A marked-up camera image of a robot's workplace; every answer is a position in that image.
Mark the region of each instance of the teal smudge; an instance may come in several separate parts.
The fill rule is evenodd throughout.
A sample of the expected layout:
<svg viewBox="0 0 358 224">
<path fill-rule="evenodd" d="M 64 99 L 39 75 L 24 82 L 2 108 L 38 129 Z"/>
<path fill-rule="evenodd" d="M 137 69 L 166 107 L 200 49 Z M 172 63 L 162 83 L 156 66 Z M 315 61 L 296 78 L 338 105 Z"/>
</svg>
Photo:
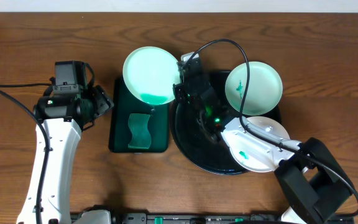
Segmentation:
<svg viewBox="0 0 358 224">
<path fill-rule="evenodd" d="M 240 83 L 239 83 L 239 86 L 236 88 L 236 90 L 240 93 L 240 99 L 242 99 L 242 85 L 241 85 L 241 80 L 240 80 Z"/>
<path fill-rule="evenodd" d="M 168 97 L 165 96 L 155 96 L 155 95 L 150 95 L 150 94 L 140 94 L 140 97 L 142 98 L 142 100 L 148 104 L 151 105 L 161 105 L 163 103 L 166 102 L 166 100 L 168 99 Z"/>
<path fill-rule="evenodd" d="M 240 155 L 244 158 L 244 159 L 248 159 L 248 156 L 245 152 L 241 151 Z"/>
</svg>

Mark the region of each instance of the white wall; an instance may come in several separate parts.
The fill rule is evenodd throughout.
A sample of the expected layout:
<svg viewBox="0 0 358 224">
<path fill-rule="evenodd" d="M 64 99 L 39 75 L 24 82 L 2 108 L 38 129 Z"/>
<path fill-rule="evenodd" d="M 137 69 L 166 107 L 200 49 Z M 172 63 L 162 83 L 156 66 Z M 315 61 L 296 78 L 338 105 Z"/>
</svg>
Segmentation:
<svg viewBox="0 0 358 224">
<path fill-rule="evenodd" d="M 0 0 L 0 12 L 358 12 L 358 0 Z"/>
</svg>

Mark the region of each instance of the wooden surface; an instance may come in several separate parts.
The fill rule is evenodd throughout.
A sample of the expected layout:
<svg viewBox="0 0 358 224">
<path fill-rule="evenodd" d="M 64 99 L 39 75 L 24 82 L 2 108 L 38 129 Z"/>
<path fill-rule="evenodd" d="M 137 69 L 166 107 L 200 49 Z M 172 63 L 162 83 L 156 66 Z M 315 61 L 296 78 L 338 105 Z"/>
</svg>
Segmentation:
<svg viewBox="0 0 358 224">
<path fill-rule="evenodd" d="M 328 146 L 358 190 L 358 14 L 9 14 L 0 13 L 0 83 L 46 82 L 59 60 L 89 62 L 112 95 L 125 58 L 146 45 L 179 58 L 230 38 L 250 60 L 280 74 L 283 124 L 293 139 Z M 239 52 L 218 44 L 202 53 L 208 68 L 234 68 Z M 43 88 L 7 90 L 29 108 Z M 172 138 L 162 154 L 113 154 L 111 114 L 79 143 L 71 211 L 105 203 L 122 211 L 164 213 L 284 212 L 273 173 L 210 174 L 193 165 Z M 35 155 L 35 124 L 0 96 L 0 223 L 14 223 L 24 204 Z M 356 209 L 354 198 L 341 211 Z"/>
</svg>

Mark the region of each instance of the wood grain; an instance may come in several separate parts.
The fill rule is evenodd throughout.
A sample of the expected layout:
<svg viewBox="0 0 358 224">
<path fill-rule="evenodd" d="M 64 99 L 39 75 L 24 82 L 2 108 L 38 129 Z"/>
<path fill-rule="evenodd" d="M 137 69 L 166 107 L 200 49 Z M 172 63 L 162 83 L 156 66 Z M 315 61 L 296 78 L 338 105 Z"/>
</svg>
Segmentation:
<svg viewBox="0 0 358 224">
<path fill-rule="evenodd" d="M 114 79 L 136 48 L 162 47 L 179 57 L 218 38 L 237 41 L 251 60 L 279 72 L 290 136 L 324 141 L 358 190 L 358 14 L 0 13 L 0 83 L 45 82 L 55 61 L 82 60 L 112 95 Z M 211 69 L 242 62 L 227 44 L 202 57 Z M 7 92 L 31 108 L 43 90 Z M 110 115 L 99 118 L 78 146 L 72 212 L 101 203 L 163 213 L 287 209 L 273 174 L 210 174 L 188 161 L 172 138 L 163 154 L 110 153 Z M 0 96 L 0 223 L 14 223 L 20 213 L 34 155 L 35 124 Z M 352 198 L 341 211 L 355 209 Z"/>
</svg>

